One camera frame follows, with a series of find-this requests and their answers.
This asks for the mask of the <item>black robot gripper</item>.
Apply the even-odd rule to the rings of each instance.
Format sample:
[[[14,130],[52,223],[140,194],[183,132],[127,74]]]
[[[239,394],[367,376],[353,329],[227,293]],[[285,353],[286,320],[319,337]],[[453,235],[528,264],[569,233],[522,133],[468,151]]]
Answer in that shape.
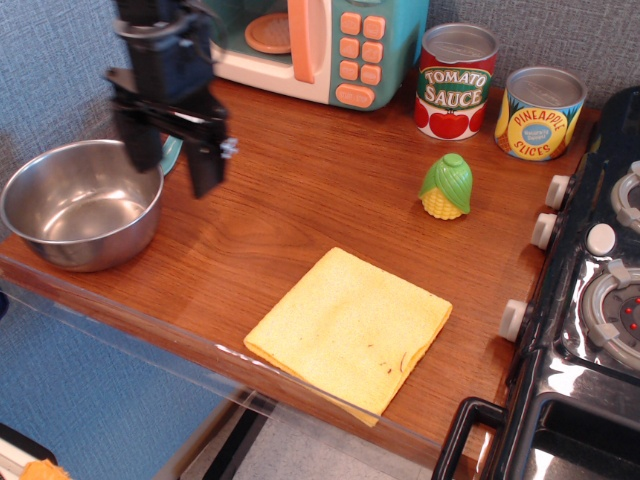
[[[133,167],[157,168],[160,135],[183,140],[196,198],[224,181],[226,159],[237,152],[227,134],[227,111],[211,94],[215,60],[210,30],[227,32],[210,9],[119,9],[113,23],[130,67],[111,68],[114,120]]]

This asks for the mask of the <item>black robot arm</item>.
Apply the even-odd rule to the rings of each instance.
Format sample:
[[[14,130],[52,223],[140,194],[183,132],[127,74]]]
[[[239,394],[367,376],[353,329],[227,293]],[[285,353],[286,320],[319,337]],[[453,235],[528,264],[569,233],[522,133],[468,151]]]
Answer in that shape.
[[[162,134],[182,140],[193,194],[223,182],[235,151],[228,113],[210,91],[214,60],[209,30],[216,14],[201,1],[119,1],[114,32],[130,66],[106,73],[113,117],[134,167],[146,171],[163,157]]]

